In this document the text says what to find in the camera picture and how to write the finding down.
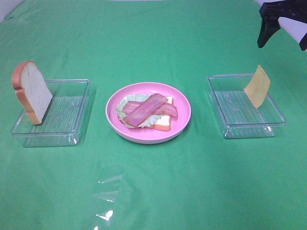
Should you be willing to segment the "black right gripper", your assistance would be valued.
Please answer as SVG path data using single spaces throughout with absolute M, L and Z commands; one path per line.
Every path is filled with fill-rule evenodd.
M 260 8 L 262 18 L 260 34 L 257 40 L 259 48 L 263 48 L 268 40 L 280 30 L 279 17 L 307 23 L 306 0 L 280 0 L 264 2 Z M 299 42 L 302 51 L 307 50 L 307 33 Z

